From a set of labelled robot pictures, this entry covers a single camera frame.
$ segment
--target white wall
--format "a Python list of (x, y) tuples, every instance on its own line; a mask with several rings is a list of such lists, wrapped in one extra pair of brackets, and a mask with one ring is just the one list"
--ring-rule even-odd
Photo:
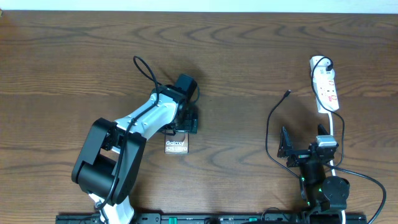
[(398, 14), (398, 0), (0, 0), (3, 10)]

